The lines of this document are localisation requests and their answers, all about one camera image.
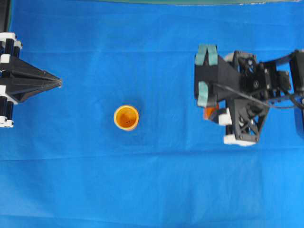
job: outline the robot end effector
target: robot end effector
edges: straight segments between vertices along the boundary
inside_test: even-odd
[[[292,74],[292,95],[288,71],[276,69],[285,63]],[[194,95],[198,106],[213,110],[206,118],[226,127],[225,144],[256,144],[269,108],[304,109],[296,100],[304,96],[304,52],[258,63],[253,54],[235,51],[222,58],[215,45],[200,45],[195,56]],[[286,99],[294,106],[273,106]],[[221,101],[226,101],[226,107],[215,108]]]
[[[13,127],[13,106],[60,87],[61,79],[19,59],[22,43],[15,33],[0,33],[0,127]]]

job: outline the orange plastic cup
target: orange plastic cup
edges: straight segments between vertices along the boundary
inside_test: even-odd
[[[136,128],[139,120],[137,110],[129,105],[120,106],[114,113],[116,126],[124,131],[132,131]]]

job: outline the blue cloth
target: blue cloth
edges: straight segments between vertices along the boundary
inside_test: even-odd
[[[242,148],[223,144],[193,97],[198,44],[280,57],[304,47],[303,13],[302,2],[14,0],[20,58],[63,86],[1,129],[0,227],[303,227],[294,110],[270,110],[261,142]],[[140,114],[133,132],[113,122],[124,104]]]

